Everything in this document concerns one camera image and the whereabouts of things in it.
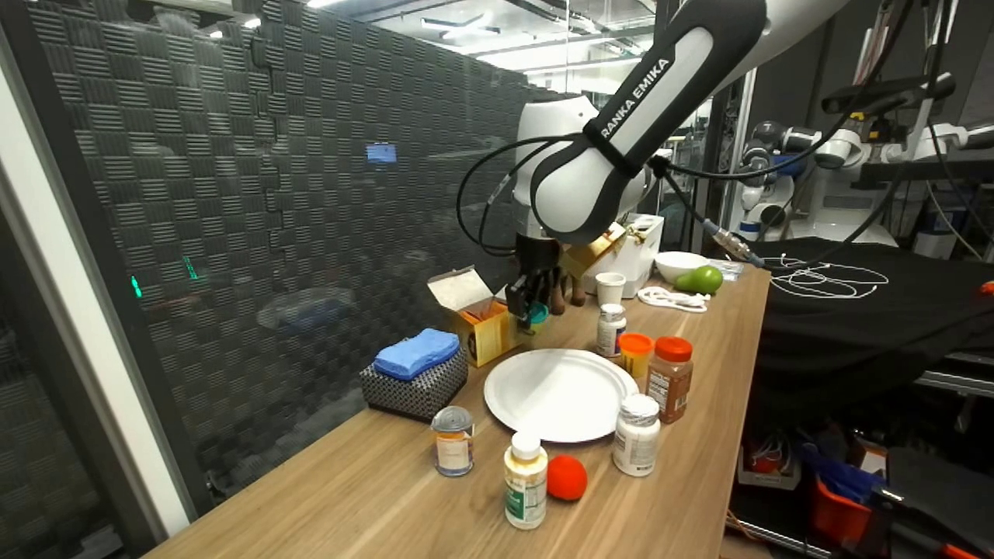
orange cap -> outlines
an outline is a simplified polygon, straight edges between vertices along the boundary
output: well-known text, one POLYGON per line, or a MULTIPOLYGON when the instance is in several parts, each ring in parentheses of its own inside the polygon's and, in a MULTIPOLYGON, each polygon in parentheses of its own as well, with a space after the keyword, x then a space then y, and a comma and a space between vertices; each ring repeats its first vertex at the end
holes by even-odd
POLYGON ((666 359, 691 359, 692 343, 680 335, 661 335, 657 339, 657 354, 666 359))
POLYGON ((617 347, 627 354, 653 354, 653 339, 639 331, 617 335, 617 347))

spice bottle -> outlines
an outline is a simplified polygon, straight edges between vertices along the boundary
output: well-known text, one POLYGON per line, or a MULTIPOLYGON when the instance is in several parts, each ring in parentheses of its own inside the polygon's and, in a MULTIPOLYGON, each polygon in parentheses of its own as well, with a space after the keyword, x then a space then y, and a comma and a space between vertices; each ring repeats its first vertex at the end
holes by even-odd
POLYGON ((539 528, 547 518, 547 464, 542 436, 515 432, 504 452, 504 514, 515 528, 539 528))
POLYGON ((473 413, 465 407, 440 407, 432 419, 434 468, 446 478, 473 473, 473 413))
POLYGON ((624 331, 627 316, 622 304, 599 304, 596 319, 596 354, 616 359, 617 357, 617 335, 624 331))
POLYGON ((659 443, 659 402, 647 395, 630 395, 622 399, 616 424, 616 464, 624 475, 648 475, 657 468, 659 443))
POLYGON ((648 396, 659 402, 661 421, 677 421, 686 409, 692 377, 692 343, 680 335, 657 339, 648 362, 648 396))

yellow bottle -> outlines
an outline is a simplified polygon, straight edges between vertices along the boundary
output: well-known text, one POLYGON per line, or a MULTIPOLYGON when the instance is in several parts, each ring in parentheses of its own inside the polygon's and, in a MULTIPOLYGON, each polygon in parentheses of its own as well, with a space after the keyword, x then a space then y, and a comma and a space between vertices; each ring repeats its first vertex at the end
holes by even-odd
POLYGON ((504 452, 504 514, 515 528, 539 528, 547 518, 547 464, 542 436, 515 432, 504 452))

cardboard box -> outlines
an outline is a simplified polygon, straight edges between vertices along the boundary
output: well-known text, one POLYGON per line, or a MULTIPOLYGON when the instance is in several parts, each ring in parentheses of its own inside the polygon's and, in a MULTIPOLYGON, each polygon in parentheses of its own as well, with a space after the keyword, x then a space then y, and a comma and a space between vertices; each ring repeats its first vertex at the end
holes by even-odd
POLYGON ((515 347, 515 319, 475 266, 439 272, 430 288, 454 313, 454 331, 473 366, 487 366, 515 347))

jar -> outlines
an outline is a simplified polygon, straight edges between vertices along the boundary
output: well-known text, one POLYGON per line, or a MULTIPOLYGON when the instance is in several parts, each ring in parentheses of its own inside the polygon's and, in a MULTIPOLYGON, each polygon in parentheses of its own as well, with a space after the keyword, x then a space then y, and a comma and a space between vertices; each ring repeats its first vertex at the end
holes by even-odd
POLYGON ((657 341, 639 331, 622 331, 617 335, 617 366, 630 373, 635 385, 647 391, 648 381, 648 362, 653 362, 653 347, 657 341))
POLYGON ((648 396, 659 402, 659 419, 677 421, 686 413, 692 377, 692 343, 680 335, 657 339, 657 357, 648 362, 648 396))
POLYGON ((659 402, 647 395, 622 399, 613 457, 624 475, 648 475, 657 468, 659 402))
POLYGON ((542 436, 515 432, 504 452, 504 514, 513 528, 539 528, 547 518, 547 464, 542 436))
POLYGON ((434 468, 446 478, 473 473, 473 413, 465 407, 440 407, 432 419, 434 468))

